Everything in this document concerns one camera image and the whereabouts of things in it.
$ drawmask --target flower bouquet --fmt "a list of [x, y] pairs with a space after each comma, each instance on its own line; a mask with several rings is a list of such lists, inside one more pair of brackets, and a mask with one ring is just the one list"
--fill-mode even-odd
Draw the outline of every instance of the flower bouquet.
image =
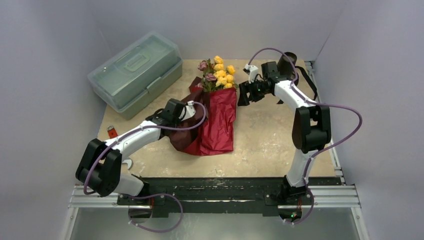
[[[197, 156], [229, 153], [234, 150], [234, 128], [236, 120], [236, 88], [234, 66], [224, 66], [224, 60], [216, 56], [200, 62], [197, 69], [203, 74], [196, 77], [189, 86], [190, 94], [182, 101], [196, 101], [207, 109], [207, 120], [198, 128], [175, 131], [169, 136], [171, 144], [178, 151]], [[195, 106], [194, 117], [183, 121], [178, 127], [186, 128], [197, 124], [203, 116], [203, 109]]]

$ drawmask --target maroon fabric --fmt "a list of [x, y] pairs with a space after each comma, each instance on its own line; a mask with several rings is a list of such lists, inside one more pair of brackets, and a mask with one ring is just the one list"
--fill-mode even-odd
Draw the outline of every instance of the maroon fabric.
[[[197, 87], [201, 78], [196, 77], [191, 83], [190, 95], [182, 101], [197, 101], [205, 105], [207, 119], [196, 129], [190, 131], [175, 131], [170, 136], [174, 148], [197, 156], [209, 156], [229, 153], [234, 150], [234, 128], [236, 120], [236, 89], [231, 87], [213, 92], [203, 92], [202, 87]], [[187, 119], [179, 128], [194, 126], [202, 119], [203, 109], [195, 106], [196, 114]]]

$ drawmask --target plastic storage box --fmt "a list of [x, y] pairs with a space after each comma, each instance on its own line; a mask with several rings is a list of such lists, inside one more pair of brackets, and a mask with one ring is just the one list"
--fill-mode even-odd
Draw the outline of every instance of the plastic storage box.
[[151, 32], [88, 74], [94, 92], [129, 120], [183, 74], [176, 44]]

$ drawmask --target robotic arm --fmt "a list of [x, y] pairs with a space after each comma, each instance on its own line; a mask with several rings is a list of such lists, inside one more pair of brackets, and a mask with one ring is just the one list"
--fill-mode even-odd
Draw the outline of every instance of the robotic arm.
[[[247, 106], [250, 102], [263, 99], [266, 94], [272, 94], [294, 112], [291, 136], [296, 151], [291, 168], [281, 185], [280, 197], [296, 198], [306, 193], [305, 183], [314, 162], [311, 159], [307, 167], [309, 158], [331, 141], [330, 108], [308, 103], [314, 101], [291, 84], [290, 76], [282, 74], [275, 61], [264, 63], [261, 68], [263, 79], [257, 80], [259, 69], [254, 65], [245, 66], [244, 71], [249, 74], [249, 80], [239, 85], [238, 106]], [[295, 90], [309, 101], [303, 100]]]
[[[168, 136], [170, 128], [193, 117], [196, 114], [193, 104], [193, 101], [185, 104], [170, 99], [164, 109], [159, 109], [130, 131], [106, 141], [93, 139], [85, 149], [75, 173], [76, 178], [84, 183], [91, 168], [96, 165], [89, 176], [88, 187], [100, 196], [108, 196], [112, 192], [139, 195], [145, 183], [134, 175], [121, 173], [122, 159], [127, 159], [145, 145]], [[103, 163], [96, 163], [102, 158]]]

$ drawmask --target table top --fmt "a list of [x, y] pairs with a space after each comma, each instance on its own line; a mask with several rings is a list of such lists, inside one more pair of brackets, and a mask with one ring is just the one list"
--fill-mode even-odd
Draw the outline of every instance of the table top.
[[[236, 69], [234, 81], [242, 83], [248, 79], [243, 67], [248, 60], [224, 60], [225, 65]], [[262, 63], [275, 60], [254, 60], [260, 68]], [[107, 127], [113, 125], [118, 135], [139, 125], [157, 109], [163, 108], [170, 98], [183, 99], [189, 94], [189, 85], [200, 77], [197, 69], [200, 60], [184, 60], [182, 77], [165, 90], [134, 118], [125, 120], [110, 106], [106, 107], [98, 138], [109, 138]], [[302, 60], [297, 66], [305, 68]], [[305, 79], [299, 73], [298, 88], [308, 97], [314, 96]], [[278, 98], [268, 94], [261, 101], [249, 106], [237, 107], [234, 122], [234, 152], [214, 156], [193, 156], [176, 151], [169, 138], [146, 145], [130, 156], [133, 166], [122, 172], [143, 177], [282, 177], [292, 165], [295, 146], [292, 142], [294, 113]], [[314, 177], [335, 176], [329, 152], [317, 156], [310, 172]]]

